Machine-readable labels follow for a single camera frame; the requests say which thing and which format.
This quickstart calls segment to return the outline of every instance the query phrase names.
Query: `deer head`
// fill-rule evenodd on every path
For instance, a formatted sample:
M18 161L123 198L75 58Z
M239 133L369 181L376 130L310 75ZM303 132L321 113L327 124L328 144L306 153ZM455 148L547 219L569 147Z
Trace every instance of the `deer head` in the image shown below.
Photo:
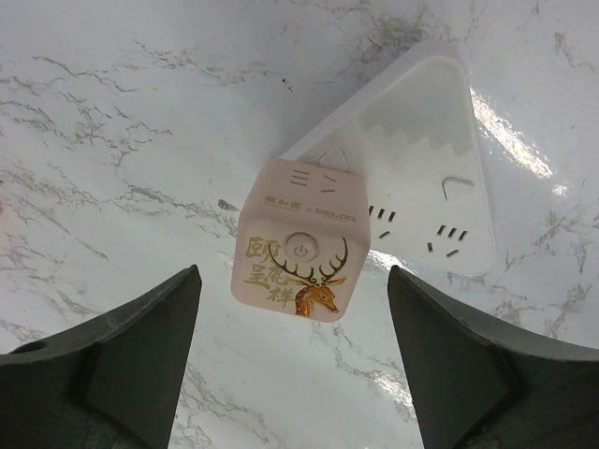
M327 274L322 269L322 265L318 267L318 271L320 272L320 281L314 276L314 267L310 267L310 273L307 276L300 276L298 274L298 264L296 264L296 269L291 271L287 267L287 261L285 260L283 264L277 262L277 260L272 255L269 245L269 256L272 263L278 267L282 272L286 273L287 279L289 282L294 283L295 285L303 285L304 288L299 290L296 294L296 315L310 317L312 313L312 306L316 304L320 304L321 306L327 308L329 311L333 313L339 312L337 306L335 305L334 299L335 294L330 290L331 285L339 285L345 282L346 278L333 279L342 268L347 263L347 240L343 238L343 246L345 248L345 254L343 257L339 257L339 255L335 254L335 259L337 259L338 264L333 264L332 260L329 260L330 267L332 268L332 272Z

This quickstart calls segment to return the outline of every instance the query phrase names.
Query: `round button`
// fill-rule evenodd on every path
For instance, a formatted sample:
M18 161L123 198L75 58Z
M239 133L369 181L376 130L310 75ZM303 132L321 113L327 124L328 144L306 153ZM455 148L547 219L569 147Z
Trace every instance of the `round button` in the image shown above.
M287 238L285 252L296 262L310 262L318 255L318 243L310 234L297 232Z

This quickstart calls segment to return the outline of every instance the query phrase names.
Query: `power symbol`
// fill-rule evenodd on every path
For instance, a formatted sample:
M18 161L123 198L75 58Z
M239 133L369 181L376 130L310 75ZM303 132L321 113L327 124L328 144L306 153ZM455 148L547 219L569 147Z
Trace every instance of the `power symbol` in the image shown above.
M308 249L303 245L296 246L293 250L293 254L295 254L297 257L304 257L308 255Z

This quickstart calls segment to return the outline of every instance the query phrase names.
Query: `power strip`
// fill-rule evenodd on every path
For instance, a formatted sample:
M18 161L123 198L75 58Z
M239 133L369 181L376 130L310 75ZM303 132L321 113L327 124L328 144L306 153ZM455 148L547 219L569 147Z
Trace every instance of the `power strip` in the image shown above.
M466 71L422 42L283 156L366 181L372 249L463 275L496 259Z

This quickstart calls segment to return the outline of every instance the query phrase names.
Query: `deer antler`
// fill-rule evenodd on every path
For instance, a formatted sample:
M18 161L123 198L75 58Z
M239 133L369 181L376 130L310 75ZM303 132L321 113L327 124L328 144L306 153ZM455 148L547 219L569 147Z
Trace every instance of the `deer antler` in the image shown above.
M310 285L315 285L316 284L316 278L314 277L314 268L310 267L310 274L308 276L300 276L298 274L298 264L296 264L296 269L293 271L290 271L289 268L287 268L287 261L285 260L285 262L281 265L280 263L278 263L276 261L276 259L274 258L274 256L272 255L272 251L270 249L270 245L269 245L269 256L270 256L270 260L272 261L272 263L277 266L281 271L287 273L290 276L295 276L298 279L302 279L303 281L306 281L307 283L309 283Z
M322 274L322 278L320 279L323 284L328 283L334 276L337 275L337 273L339 273L339 271L341 271L341 268L343 268L347 263L347 240L345 238L343 238L343 246L345 247L345 255L343 256L343 259L340 259L339 255L335 254L335 258L339 261L339 266L335 267L333 265L333 261L329 260L329 265L331 268L333 268L332 273L325 274L325 272L322 270L322 265L318 267L318 271L320 271L320 274Z

